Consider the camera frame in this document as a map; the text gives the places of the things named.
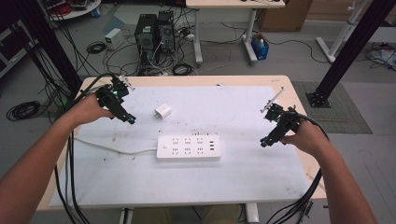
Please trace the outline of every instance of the forearm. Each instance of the forearm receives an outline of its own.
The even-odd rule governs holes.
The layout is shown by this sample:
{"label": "forearm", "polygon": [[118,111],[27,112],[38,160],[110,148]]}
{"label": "forearm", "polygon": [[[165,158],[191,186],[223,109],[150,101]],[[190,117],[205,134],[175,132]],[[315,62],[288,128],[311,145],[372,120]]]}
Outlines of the forearm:
{"label": "forearm", "polygon": [[1,179],[0,220],[2,222],[29,222],[73,128],[71,122],[60,118]]}
{"label": "forearm", "polygon": [[317,156],[332,223],[376,223],[371,208],[349,172],[343,157],[331,145]]}

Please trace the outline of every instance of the right hand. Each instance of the right hand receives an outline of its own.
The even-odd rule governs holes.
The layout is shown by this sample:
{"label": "right hand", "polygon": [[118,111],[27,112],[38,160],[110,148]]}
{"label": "right hand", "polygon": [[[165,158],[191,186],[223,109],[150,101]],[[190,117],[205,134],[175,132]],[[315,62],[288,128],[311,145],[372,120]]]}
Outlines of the right hand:
{"label": "right hand", "polygon": [[322,148],[330,145],[330,142],[320,130],[319,126],[305,119],[300,119],[299,122],[300,126],[297,134],[284,136],[280,139],[280,142],[283,144],[293,144],[301,151],[316,157]]}

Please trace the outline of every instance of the human hand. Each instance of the human hand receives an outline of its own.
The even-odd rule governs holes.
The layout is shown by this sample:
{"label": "human hand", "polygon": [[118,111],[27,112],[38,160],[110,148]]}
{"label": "human hand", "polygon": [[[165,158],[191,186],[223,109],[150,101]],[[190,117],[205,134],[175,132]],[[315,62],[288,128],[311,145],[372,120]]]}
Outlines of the human hand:
{"label": "human hand", "polygon": [[322,148],[330,145],[330,142],[319,126],[305,119],[300,119],[299,122],[300,126],[297,134],[284,136],[280,139],[280,142],[283,144],[293,144],[301,151],[316,157]]}
{"label": "human hand", "polygon": [[76,105],[68,110],[61,119],[66,119],[77,128],[78,125],[93,122],[99,118],[114,118],[114,115],[102,107],[96,98],[96,93],[92,93],[81,99]]}

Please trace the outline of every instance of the white power strip on floor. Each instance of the white power strip on floor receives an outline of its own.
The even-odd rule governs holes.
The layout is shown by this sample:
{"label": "white power strip on floor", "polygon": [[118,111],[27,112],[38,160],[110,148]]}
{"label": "white power strip on floor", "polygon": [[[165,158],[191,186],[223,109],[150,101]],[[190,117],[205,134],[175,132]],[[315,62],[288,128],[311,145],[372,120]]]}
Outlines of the white power strip on floor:
{"label": "white power strip on floor", "polygon": [[158,161],[219,161],[218,135],[175,135],[158,138]]}

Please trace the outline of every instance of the wooden desk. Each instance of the wooden desk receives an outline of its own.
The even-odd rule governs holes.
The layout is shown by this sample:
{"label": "wooden desk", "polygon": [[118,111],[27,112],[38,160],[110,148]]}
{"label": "wooden desk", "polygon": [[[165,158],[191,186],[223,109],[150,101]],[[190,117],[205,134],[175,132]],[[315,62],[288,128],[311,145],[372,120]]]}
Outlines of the wooden desk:
{"label": "wooden desk", "polygon": [[[275,92],[278,92],[281,87],[285,87],[284,91],[278,101],[283,106],[296,105],[296,110],[304,113],[304,109],[297,97],[290,80],[285,76],[219,76],[219,77],[129,77],[130,82],[136,87],[160,87],[160,86],[214,86],[216,84],[224,84],[230,86],[271,86]],[[83,83],[82,89],[91,83],[93,77],[87,78]],[[97,84],[101,85],[108,83],[109,78],[101,79]],[[312,182],[316,172],[318,171],[318,164],[309,155],[297,150],[299,159],[303,166],[303,170],[308,184]],[[62,167],[64,162],[65,150],[58,160],[59,167]],[[49,207],[50,199],[55,191],[55,180],[52,177],[49,182],[47,191],[38,206],[38,210],[53,209]],[[325,198],[323,184],[321,183],[314,194],[314,198]]]}
{"label": "wooden desk", "polygon": [[253,31],[254,21],[256,20],[257,8],[278,8],[284,7],[285,3],[283,1],[270,2],[270,1],[250,1],[247,0],[243,2],[241,0],[186,0],[187,7],[195,9],[195,34],[194,34],[194,51],[195,51],[195,61],[200,66],[204,61],[201,52],[201,44],[199,41],[199,27],[200,27],[200,8],[251,8],[249,16],[249,24],[247,27],[247,33],[243,38],[243,43],[247,49],[247,54],[250,59],[250,65],[257,62],[256,54],[250,44],[251,33]]}

